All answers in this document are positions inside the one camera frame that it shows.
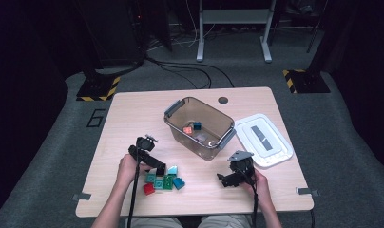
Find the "leg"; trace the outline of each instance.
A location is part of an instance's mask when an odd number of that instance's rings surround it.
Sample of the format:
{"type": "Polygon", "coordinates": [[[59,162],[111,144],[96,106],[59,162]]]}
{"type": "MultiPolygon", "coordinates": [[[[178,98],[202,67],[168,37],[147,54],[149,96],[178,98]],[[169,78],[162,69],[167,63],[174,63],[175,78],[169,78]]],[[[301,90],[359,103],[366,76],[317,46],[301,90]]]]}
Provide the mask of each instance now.
{"type": "MultiPolygon", "coordinates": [[[[182,228],[181,223],[176,218],[133,218],[132,228],[182,228]]],[[[127,228],[127,218],[125,218],[125,228],[127,228]]]]}
{"type": "Polygon", "coordinates": [[[247,228],[251,226],[251,216],[224,215],[202,217],[202,223],[198,228],[247,228]]]}

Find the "wooden table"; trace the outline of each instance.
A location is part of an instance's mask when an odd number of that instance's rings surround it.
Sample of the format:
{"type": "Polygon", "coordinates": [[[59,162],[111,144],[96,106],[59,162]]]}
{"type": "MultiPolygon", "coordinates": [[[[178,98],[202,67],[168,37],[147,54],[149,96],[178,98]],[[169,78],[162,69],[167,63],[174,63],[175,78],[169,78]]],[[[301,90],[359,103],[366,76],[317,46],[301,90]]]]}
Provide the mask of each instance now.
{"type": "MultiPolygon", "coordinates": [[[[98,216],[114,184],[120,158],[128,153],[128,147],[135,144],[138,137],[145,134],[159,141],[150,155],[166,163],[167,167],[177,165],[178,176],[185,181],[185,187],[172,191],[156,190],[146,196],[143,190],[145,174],[141,174],[135,217],[252,213],[253,199],[240,187],[224,188],[216,175],[232,173],[227,159],[235,151],[243,150],[238,137],[235,136],[212,161],[205,161],[176,142],[170,127],[163,121],[164,112],[175,101],[188,96],[215,107],[234,121],[262,113],[291,143],[268,87],[118,93],[106,117],[83,189],[83,193],[91,197],[79,200],[76,209],[78,217],[98,216]],[[228,98],[228,103],[220,104],[219,97],[228,98]]],[[[296,187],[307,187],[296,155],[268,169],[256,168],[269,180],[277,211],[307,211],[313,208],[311,195],[296,193],[296,187]]],[[[129,213],[131,191],[132,185],[125,197],[122,216],[129,213]]]]}

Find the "white lid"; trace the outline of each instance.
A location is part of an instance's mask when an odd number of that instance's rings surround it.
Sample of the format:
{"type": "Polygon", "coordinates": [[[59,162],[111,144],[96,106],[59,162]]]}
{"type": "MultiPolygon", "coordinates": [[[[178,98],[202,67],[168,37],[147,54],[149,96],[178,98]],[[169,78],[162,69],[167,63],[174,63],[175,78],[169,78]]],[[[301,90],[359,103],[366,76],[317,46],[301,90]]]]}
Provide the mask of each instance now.
{"type": "Polygon", "coordinates": [[[293,147],[263,114],[236,121],[235,129],[245,150],[254,153],[253,160],[261,167],[270,167],[293,156],[293,147]]]}

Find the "metal stand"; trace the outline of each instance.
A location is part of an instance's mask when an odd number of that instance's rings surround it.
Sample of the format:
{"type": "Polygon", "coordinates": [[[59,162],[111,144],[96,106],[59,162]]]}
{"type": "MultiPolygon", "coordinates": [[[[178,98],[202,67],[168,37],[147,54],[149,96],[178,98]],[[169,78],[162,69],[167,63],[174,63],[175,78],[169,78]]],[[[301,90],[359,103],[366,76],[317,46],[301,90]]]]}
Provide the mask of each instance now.
{"type": "Polygon", "coordinates": [[[199,46],[196,60],[203,61],[204,37],[203,24],[266,24],[260,45],[266,63],[272,63],[267,43],[272,23],[276,0],[272,0],[269,9],[206,9],[203,10],[202,0],[199,2],[199,46]]]}

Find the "human hand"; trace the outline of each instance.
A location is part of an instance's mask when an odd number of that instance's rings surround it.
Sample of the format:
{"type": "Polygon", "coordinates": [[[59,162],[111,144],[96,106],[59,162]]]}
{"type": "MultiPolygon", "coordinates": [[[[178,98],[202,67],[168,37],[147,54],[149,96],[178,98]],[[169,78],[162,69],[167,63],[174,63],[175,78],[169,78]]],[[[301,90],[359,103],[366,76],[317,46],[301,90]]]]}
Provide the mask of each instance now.
{"type": "MultiPolygon", "coordinates": [[[[265,176],[263,176],[260,171],[255,169],[255,174],[252,177],[252,179],[256,182],[257,187],[257,194],[258,194],[258,201],[259,201],[259,208],[260,210],[265,210],[267,208],[274,210],[274,205],[272,202],[272,198],[270,196],[269,191],[269,184],[268,180],[265,176]]],[[[248,193],[254,197],[254,189],[251,185],[244,182],[241,184],[241,186],[248,191],[248,193]]]]}
{"type": "MultiPolygon", "coordinates": [[[[136,165],[137,163],[133,157],[129,154],[125,154],[119,163],[116,184],[130,184],[132,181],[134,181],[136,165]]],[[[139,167],[141,171],[151,169],[150,166],[144,163],[141,163],[139,167]]]]}

